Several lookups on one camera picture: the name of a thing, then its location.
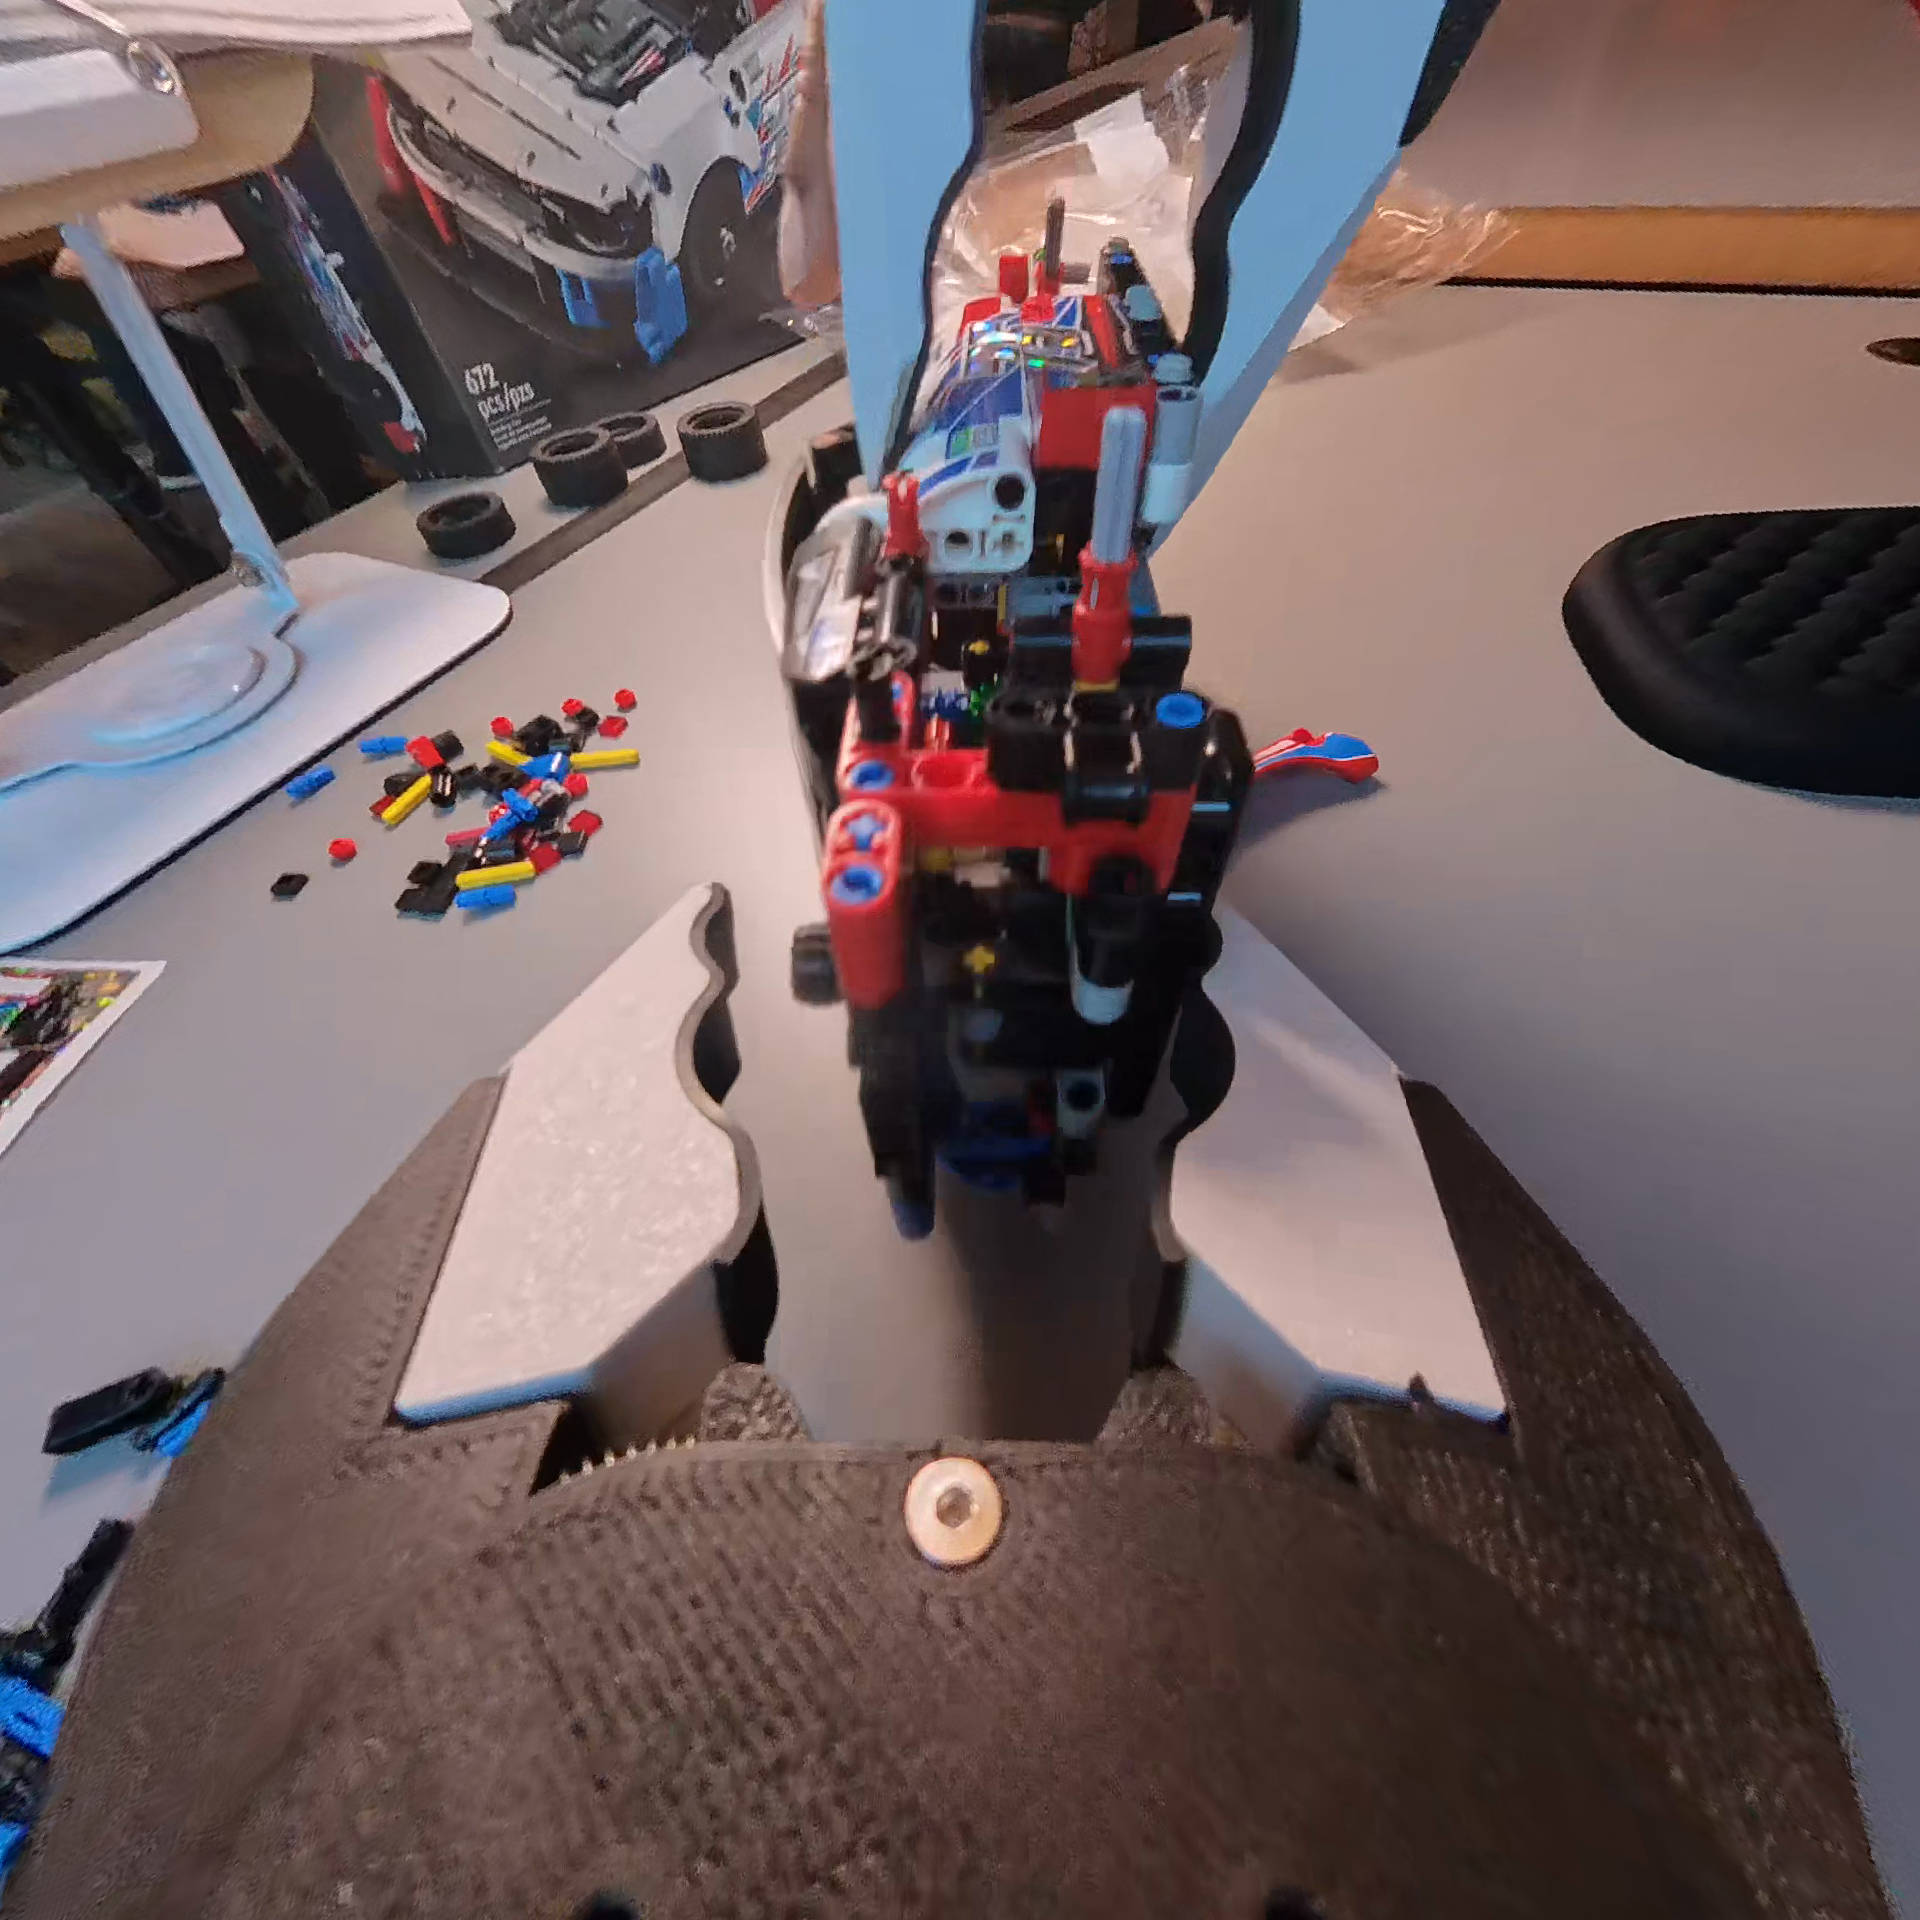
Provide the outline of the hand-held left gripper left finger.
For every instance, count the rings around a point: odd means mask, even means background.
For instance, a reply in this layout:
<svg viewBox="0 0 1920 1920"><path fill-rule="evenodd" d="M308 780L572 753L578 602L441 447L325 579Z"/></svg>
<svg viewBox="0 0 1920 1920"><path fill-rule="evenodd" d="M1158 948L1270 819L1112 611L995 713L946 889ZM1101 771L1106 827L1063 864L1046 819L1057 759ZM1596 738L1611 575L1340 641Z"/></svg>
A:
<svg viewBox="0 0 1920 1920"><path fill-rule="evenodd" d="M596 1430L684 1430L761 1361L771 1232L724 1111L733 900L676 898L503 1071L394 1412L414 1429L572 1403Z"/></svg>

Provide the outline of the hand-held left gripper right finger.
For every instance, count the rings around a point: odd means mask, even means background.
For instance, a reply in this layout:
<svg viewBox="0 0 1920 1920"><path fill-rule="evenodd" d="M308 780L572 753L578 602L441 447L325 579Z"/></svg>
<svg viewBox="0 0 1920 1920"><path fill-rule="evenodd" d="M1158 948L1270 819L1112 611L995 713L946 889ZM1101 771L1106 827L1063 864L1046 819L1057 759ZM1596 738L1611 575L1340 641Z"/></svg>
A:
<svg viewBox="0 0 1920 1920"><path fill-rule="evenodd" d="M1265 1453L1309 1453L1340 1403L1499 1429L1505 1384L1397 1064L1252 919L1217 926L1174 1046L1196 1108L1158 1205L1170 1361Z"/></svg>

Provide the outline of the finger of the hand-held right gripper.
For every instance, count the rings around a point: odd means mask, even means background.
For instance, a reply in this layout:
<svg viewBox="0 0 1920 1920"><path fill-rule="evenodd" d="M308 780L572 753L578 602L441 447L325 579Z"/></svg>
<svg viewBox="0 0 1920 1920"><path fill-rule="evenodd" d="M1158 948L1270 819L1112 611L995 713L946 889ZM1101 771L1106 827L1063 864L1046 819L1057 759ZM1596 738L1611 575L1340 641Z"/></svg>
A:
<svg viewBox="0 0 1920 1920"><path fill-rule="evenodd" d="M1211 93L1181 354L1196 387L1192 512L1309 310L1431 119L1449 3L1217 3L1236 22Z"/></svg>
<svg viewBox="0 0 1920 1920"><path fill-rule="evenodd" d="M929 272L984 144L984 3L825 3L846 361L870 490L899 465L929 360Z"/></svg>

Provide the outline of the lego race car model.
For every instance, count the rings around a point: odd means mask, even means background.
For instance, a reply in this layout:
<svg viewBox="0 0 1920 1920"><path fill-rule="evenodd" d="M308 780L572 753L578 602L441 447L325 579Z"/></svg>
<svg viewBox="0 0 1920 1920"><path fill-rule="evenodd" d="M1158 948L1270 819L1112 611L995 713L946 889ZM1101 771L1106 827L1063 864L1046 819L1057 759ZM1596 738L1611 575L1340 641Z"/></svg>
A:
<svg viewBox="0 0 1920 1920"><path fill-rule="evenodd" d="M782 680L818 822L799 1004L843 1004L899 1234L939 1177L1063 1202L1137 1118L1217 956L1254 757L1188 684L1148 548L1181 514L1196 383L1137 247L1010 250L899 465L850 429L782 528Z"/></svg>

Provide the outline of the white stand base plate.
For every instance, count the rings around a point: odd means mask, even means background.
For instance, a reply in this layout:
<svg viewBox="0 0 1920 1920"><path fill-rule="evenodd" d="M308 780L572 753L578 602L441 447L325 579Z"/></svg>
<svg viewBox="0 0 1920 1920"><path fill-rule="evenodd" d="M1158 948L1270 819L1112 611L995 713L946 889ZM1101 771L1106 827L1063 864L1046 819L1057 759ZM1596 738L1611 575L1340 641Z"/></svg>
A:
<svg viewBox="0 0 1920 1920"><path fill-rule="evenodd" d="M5 706L5 948L141 876L492 641L510 598L356 552L284 558L163 323L113 202L284 158L316 50L460 40L454 3L5 3L5 241L59 230L228 537L228 585Z"/></svg>

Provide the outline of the black lego set box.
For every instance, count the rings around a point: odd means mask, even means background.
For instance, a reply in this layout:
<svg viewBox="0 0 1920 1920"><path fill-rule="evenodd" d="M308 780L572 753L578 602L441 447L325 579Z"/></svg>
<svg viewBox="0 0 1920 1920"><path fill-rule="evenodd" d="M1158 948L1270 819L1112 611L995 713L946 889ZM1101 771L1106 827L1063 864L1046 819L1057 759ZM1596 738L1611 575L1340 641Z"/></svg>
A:
<svg viewBox="0 0 1920 1920"><path fill-rule="evenodd" d="M799 344L777 271L803 3L467 3L316 57L231 230L378 460L505 474Z"/></svg>

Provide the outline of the blue lego pin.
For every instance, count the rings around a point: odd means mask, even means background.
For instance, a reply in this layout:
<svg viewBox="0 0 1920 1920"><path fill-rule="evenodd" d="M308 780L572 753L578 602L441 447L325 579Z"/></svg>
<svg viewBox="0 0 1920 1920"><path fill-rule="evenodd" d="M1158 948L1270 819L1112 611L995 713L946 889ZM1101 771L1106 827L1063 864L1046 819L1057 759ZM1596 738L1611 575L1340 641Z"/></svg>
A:
<svg viewBox="0 0 1920 1920"><path fill-rule="evenodd" d="M172 1400L159 1416L135 1430L135 1449L176 1461L200 1430L225 1384L225 1368L206 1368L187 1381L176 1381Z"/></svg>

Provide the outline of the pile of small lego pieces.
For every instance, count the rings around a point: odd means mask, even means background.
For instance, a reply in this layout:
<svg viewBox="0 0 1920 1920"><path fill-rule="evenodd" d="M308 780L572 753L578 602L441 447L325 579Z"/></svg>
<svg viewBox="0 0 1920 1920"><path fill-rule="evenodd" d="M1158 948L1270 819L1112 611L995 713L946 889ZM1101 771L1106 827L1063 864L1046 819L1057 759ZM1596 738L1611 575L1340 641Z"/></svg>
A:
<svg viewBox="0 0 1920 1920"><path fill-rule="evenodd" d="M343 872L410 822L435 835L394 898L407 925L492 925L543 880L588 860L608 832L595 780L638 769L635 685L608 706L566 698L556 710L496 713L475 738L364 732L356 763L378 771L370 832L329 835L320 864Z"/></svg>

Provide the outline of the small black lego beam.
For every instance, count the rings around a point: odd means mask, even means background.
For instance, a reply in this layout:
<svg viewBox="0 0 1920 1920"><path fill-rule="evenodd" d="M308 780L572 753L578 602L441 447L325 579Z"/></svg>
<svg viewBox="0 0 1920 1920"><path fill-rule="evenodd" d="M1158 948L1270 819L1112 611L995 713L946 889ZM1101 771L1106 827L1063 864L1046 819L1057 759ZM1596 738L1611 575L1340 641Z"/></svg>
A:
<svg viewBox="0 0 1920 1920"><path fill-rule="evenodd" d="M178 1381L159 1368L107 1381L50 1408L41 1453L73 1458L115 1439L152 1429L178 1398Z"/></svg>

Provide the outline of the pile of lego pins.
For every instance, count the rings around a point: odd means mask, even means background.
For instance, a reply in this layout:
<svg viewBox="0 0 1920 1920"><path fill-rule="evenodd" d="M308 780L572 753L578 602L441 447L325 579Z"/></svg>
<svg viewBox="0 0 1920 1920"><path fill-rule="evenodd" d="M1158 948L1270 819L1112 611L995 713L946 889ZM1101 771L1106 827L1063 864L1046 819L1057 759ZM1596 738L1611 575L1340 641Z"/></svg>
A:
<svg viewBox="0 0 1920 1920"><path fill-rule="evenodd" d="M64 1674L132 1536L132 1521L102 1521L34 1618L5 1631L5 1879L25 1849L46 1804L64 1722Z"/></svg>

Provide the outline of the clear plastic bags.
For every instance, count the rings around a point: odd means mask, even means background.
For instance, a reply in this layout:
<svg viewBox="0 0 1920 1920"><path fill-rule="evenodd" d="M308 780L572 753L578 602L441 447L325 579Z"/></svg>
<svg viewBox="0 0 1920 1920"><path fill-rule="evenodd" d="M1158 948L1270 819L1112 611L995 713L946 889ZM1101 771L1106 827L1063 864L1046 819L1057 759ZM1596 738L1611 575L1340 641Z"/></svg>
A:
<svg viewBox="0 0 1920 1920"><path fill-rule="evenodd" d="M1012 3L992 9L992 140L946 214L929 272L937 326L987 292L1003 254L1040 254L1063 202L1063 284L1092 285L1112 241L1141 250L1174 331L1188 326L1188 230L1202 188L1211 108L1228 103L1228 22L1214 3ZM799 78L777 215L777 292L760 313L795 337L846 344L833 236L825 7L803 3ZM1499 210L1459 202L1400 167L1362 219L1294 344L1415 289L1463 275L1507 239Z"/></svg>

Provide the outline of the brown cardboard sheet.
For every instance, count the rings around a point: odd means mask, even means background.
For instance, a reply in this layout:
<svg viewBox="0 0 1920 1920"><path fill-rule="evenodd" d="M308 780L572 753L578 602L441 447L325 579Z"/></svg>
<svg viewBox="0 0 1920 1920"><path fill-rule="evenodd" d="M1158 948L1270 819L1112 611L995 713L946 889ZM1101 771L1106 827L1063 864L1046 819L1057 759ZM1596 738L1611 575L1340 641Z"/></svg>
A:
<svg viewBox="0 0 1920 1920"><path fill-rule="evenodd" d="M1523 208L1379 210L1327 306L1360 313L1400 292L1521 284L1655 292L1915 295L1910 208Z"/></svg>

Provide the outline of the holographic sticker sheet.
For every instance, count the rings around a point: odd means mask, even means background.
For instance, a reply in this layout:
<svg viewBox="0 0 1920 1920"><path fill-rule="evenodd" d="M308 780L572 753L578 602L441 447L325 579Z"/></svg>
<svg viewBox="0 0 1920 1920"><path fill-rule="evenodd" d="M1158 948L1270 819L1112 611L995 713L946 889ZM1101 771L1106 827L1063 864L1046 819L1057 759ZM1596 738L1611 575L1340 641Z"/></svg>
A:
<svg viewBox="0 0 1920 1920"><path fill-rule="evenodd" d="M5 1149L163 971L163 962L5 962Z"/></svg>

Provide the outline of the black mesh pad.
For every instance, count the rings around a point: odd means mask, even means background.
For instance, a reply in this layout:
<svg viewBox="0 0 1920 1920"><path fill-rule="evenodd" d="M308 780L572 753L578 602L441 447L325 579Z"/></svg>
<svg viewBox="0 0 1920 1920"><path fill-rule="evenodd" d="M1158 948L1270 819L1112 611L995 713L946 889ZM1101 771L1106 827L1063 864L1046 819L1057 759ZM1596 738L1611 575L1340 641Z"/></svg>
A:
<svg viewBox="0 0 1920 1920"><path fill-rule="evenodd" d="M1918 801L1918 507L1635 528L1565 594L1603 706L1716 777Z"/></svg>

